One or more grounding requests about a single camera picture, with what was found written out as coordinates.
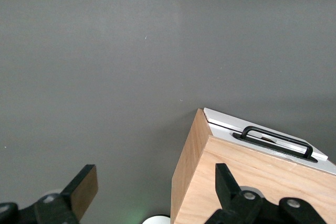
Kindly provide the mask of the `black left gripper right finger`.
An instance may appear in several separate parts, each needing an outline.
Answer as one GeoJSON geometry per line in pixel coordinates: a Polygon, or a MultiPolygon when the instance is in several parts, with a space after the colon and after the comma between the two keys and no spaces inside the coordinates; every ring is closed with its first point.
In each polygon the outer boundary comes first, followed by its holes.
{"type": "Polygon", "coordinates": [[[252,190],[242,190],[224,163],[215,165],[215,190],[221,208],[204,224],[326,224],[302,199],[285,197],[275,205],[252,190]]]}

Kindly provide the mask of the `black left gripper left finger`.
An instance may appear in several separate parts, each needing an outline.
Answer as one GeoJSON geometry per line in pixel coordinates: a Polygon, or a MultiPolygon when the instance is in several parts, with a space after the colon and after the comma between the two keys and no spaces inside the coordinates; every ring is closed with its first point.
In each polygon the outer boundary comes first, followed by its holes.
{"type": "Polygon", "coordinates": [[[47,194],[26,208],[0,202],[0,224],[80,224],[97,192],[97,167],[88,164],[61,192],[47,194]]]}

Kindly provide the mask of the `white-fronted wooden drawer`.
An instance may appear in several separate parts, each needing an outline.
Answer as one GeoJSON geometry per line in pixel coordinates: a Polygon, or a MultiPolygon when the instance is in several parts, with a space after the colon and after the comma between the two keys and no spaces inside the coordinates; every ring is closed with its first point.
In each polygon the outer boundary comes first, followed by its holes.
{"type": "MultiPolygon", "coordinates": [[[[204,115],[206,117],[206,121],[211,129],[212,135],[214,137],[220,138],[222,140],[227,140],[229,142],[238,144],[238,145],[242,145],[244,147],[249,147],[253,150],[257,150],[266,154],[270,154],[276,157],[280,157],[304,166],[308,166],[323,172],[327,172],[333,175],[336,175],[336,165],[333,164],[331,161],[328,160],[328,156],[326,154],[324,154],[323,152],[319,151],[317,148],[315,148],[312,144],[308,143],[307,141],[282,133],[282,132],[278,132],[269,128],[266,128],[264,126],[255,124],[255,123],[251,123],[239,118],[235,118],[233,116],[224,114],[224,113],[220,113],[214,110],[211,110],[209,108],[204,108],[203,109],[204,115]],[[317,163],[313,163],[304,159],[300,159],[300,158],[296,158],[294,156],[288,155],[288,154],[283,154],[277,151],[273,151],[273,150],[269,150],[267,148],[263,148],[254,144],[249,144],[243,141],[240,141],[236,138],[233,137],[233,133],[238,133],[240,134],[243,129],[247,126],[255,126],[267,131],[271,131],[277,134],[281,134],[284,135],[286,137],[290,137],[293,138],[295,140],[300,140],[303,141],[305,143],[310,144],[313,147],[313,153],[312,153],[312,157],[317,159],[317,163]]],[[[297,144],[294,143],[288,143],[285,142],[283,140],[279,140],[276,139],[275,137],[271,137],[271,136],[267,136],[266,134],[261,134],[258,132],[253,132],[250,131],[248,134],[249,137],[253,137],[253,138],[263,138],[267,141],[270,141],[272,144],[275,144],[276,146],[281,146],[281,147],[285,147],[289,150],[293,150],[293,151],[298,151],[299,153],[304,153],[305,149],[297,144]]]]}

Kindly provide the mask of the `black metal drawer handle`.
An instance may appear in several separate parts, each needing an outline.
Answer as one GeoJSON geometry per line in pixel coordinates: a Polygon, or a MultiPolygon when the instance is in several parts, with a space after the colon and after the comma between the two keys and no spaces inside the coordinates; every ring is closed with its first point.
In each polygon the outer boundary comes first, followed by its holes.
{"type": "Polygon", "coordinates": [[[288,154],[288,155],[294,156],[296,158],[304,159],[304,160],[307,160],[307,161],[310,161],[310,162],[313,162],[313,163],[318,162],[316,158],[312,157],[313,147],[310,144],[305,143],[305,142],[300,141],[300,140],[295,140],[295,139],[290,138],[290,137],[286,137],[286,136],[281,135],[281,134],[277,134],[277,133],[274,133],[274,132],[271,132],[271,131],[267,131],[267,130],[264,130],[264,129],[261,129],[261,128],[258,128],[258,127],[255,127],[255,126],[247,126],[243,129],[243,131],[240,134],[233,133],[232,135],[233,135],[234,138],[236,138],[240,141],[249,143],[249,144],[254,144],[254,145],[257,145],[257,146],[260,146],[260,147],[263,147],[263,148],[267,148],[269,150],[277,151],[277,152],[280,152],[280,153],[283,153],[283,154],[288,154]],[[267,141],[263,138],[256,139],[256,138],[253,138],[253,137],[249,137],[248,134],[249,134],[250,131],[258,132],[258,133],[261,133],[261,134],[266,134],[267,136],[275,137],[276,139],[283,140],[283,141],[288,142],[288,143],[297,144],[297,145],[303,147],[305,149],[305,152],[304,153],[299,153],[298,151],[289,150],[285,147],[276,146],[275,144],[272,144],[270,141],[267,141]]]}

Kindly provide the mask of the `light wooden cabinet box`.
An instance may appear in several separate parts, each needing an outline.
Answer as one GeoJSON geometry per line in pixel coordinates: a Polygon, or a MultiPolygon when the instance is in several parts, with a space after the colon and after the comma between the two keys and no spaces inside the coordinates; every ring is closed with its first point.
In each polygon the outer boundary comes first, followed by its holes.
{"type": "Polygon", "coordinates": [[[171,224],[204,224],[220,208],[215,166],[224,163],[240,186],[253,187],[271,203],[300,198],[327,224],[336,224],[336,166],[317,168],[282,153],[266,153],[230,134],[215,136],[198,109],[172,178],[171,224]]]}

